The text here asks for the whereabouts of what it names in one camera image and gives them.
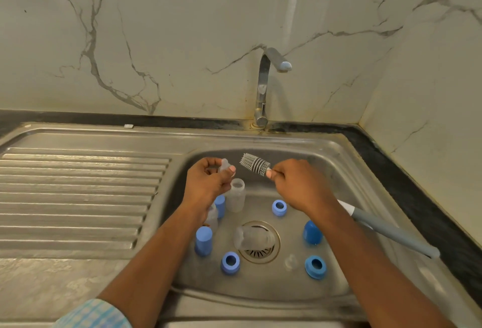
dark blue cap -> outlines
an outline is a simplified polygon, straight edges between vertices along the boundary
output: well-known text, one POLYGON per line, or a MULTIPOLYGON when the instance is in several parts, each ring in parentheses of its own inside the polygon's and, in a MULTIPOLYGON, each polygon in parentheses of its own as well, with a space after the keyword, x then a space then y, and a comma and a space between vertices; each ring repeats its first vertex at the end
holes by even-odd
POLYGON ((309 256, 305 261, 305 270, 310 277, 321 280, 326 275, 326 263, 321 257, 309 256))
POLYGON ((210 227, 202 226, 196 232, 195 252, 201 256, 208 256, 213 250, 213 231, 210 227))
POLYGON ((319 244, 322 241, 323 234, 311 220, 306 223, 303 230, 303 239, 310 244, 319 244))
POLYGON ((221 270, 226 275, 234 275, 239 271, 239 256, 235 252, 227 252, 221 260, 221 270))
POLYGON ((271 206, 271 210, 273 211, 273 214, 276 216, 284 216, 286 214, 286 211, 288 210, 288 207, 285 201, 276 200, 271 206))
POLYGON ((220 219, 224 216, 224 211, 226 209, 226 197, 224 197, 224 195, 219 195, 214 200, 214 204, 217 209, 217 218, 220 219))

person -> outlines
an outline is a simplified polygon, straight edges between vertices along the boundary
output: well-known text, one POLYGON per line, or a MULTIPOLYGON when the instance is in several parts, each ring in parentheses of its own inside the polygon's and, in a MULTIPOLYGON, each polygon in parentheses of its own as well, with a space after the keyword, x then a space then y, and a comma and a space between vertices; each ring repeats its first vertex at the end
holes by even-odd
MULTIPOLYGON (((230 189, 234 166, 203 158, 188 171, 182 203, 127 266, 99 294, 54 327, 151 328, 196 230, 215 197, 230 189)), ((284 200, 304 212, 328 240, 374 328, 454 328, 366 236, 334 197, 323 174, 306 160, 285 160, 268 170, 284 200)))

checkered sleeve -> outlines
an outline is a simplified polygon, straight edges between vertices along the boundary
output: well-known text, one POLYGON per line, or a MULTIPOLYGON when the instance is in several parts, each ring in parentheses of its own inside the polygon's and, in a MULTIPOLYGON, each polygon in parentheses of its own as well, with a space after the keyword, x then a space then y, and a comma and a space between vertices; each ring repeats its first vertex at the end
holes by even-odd
POLYGON ((119 309, 106 301, 92 299, 57 320, 52 328, 132 328, 119 309))

drain strainer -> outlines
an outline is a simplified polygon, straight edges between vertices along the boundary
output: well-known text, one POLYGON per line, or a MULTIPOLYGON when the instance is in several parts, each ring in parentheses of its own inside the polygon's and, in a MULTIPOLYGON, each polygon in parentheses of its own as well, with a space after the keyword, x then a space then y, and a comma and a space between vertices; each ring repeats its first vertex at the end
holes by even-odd
POLYGON ((274 227, 269 225, 267 222, 258 221, 247 222, 243 226, 250 226, 252 228, 263 228, 265 230, 268 230, 269 232, 272 232, 275 238, 274 246, 270 248, 266 248, 263 250, 240 250, 239 253, 246 260, 256 264, 265 264, 271 262, 278 256, 278 253, 280 252, 280 236, 278 235, 274 227))

hand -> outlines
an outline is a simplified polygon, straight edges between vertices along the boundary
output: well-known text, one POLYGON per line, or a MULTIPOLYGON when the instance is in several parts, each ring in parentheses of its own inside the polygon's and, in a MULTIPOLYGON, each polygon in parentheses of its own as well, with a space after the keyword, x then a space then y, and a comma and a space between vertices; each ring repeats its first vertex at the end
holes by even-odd
POLYGON ((190 208, 190 213, 194 212, 199 218, 199 224, 206 220, 214 199, 231 189, 236 167, 231 166, 220 173, 215 168, 209 168, 220 165, 219 158, 202 158, 189 168, 181 205, 190 208))
POLYGON ((321 207, 339 206, 324 175, 306 160, 282 161, 268 170, 266 176, 274 181, 276 190, 287 203, 309 217, 321 207))

